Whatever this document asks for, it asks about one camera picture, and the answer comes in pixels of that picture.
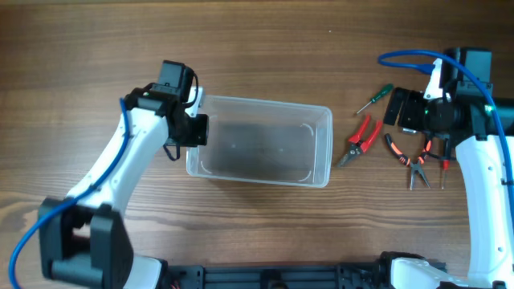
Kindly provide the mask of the green handled screwdriver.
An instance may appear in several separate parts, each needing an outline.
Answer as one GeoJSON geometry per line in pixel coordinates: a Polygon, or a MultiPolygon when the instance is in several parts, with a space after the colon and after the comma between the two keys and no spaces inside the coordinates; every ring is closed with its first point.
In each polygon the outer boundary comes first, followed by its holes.
{"type": "Polygon", "coordinates": [[[384,87],[381,88],[381,90],[379,92],[377,92],[373,97],[371,97],[368,101],[368,103],[363,106],[361,109],[359,109],[356,114],[360,114],[362,111],[364,111],[368,106],[370,106],[371,104],[374,104],[376,102],[378,102],[380,99],[382,99],[383,97],[385,97],[387,94],[389,94],[390,92],[392,92],[392,90],[394,89],[394,85],[392,83],[388,83],[387,85],[385,85],[384,87]]]}

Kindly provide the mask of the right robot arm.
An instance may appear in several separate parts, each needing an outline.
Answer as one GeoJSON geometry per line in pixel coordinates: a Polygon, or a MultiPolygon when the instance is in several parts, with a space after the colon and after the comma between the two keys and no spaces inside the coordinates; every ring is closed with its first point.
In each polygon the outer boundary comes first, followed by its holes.
{"type": "Polygon", "coordinates": [[[471,257],[467,277],[421,257],[387,253],[384,284],[392,288],[513,286],[513,101],[495,98],[492,52],[456,47],[443,53],[393,51],[377,61],[430,76],[423,92],[397,88],[384,121],[443,140],[443,161],[455,158],[467,196],[471,257]]]}

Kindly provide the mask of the red handled snips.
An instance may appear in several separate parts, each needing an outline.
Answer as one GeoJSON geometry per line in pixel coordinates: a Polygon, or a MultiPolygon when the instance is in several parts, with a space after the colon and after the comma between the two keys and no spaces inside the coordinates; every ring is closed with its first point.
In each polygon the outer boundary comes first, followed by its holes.
{"type": "Polygon", "coordinates": [[[370,121],[371,115],[367,115],[365,119],[362,121],[361,126],[358,128],[358,130],[348,139],[348,142],[350,143],[349,150],[337,162],[336,167],[340,168],[348,165],[351,161],[366,154],[368,149],[373,145],[382,129],[383,121],[377,120],[375,122],[373,131],[367,136],[366,139],[364,139],[363,136],[369,126],[370,121]]]}

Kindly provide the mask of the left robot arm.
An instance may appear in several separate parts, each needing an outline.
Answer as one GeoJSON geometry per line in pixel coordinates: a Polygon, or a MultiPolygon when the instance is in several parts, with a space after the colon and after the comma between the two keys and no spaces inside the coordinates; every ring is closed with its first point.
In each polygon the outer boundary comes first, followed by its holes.
{"type": "Polygon", "coordinates": [[[137,255],[124,212],[156,152],[207,143],[209,118],[198,113],[198,76],[166,60],[154,83],[120,99],[120,122],[87,175],[62,200],[39,207],[42,274],[88,288],[169,288],[168,263],[137,255]]]}

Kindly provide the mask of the clear plastic container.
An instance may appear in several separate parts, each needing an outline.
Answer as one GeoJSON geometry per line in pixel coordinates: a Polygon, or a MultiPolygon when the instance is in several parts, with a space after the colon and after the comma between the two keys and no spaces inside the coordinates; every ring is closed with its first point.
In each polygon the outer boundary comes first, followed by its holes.
{"type": "Polygon", "coordinates": [[[323,188],[332,167],[332,111],[325,106],[208,95],[208,141],[189,148],[193,177],[323,188]]]}

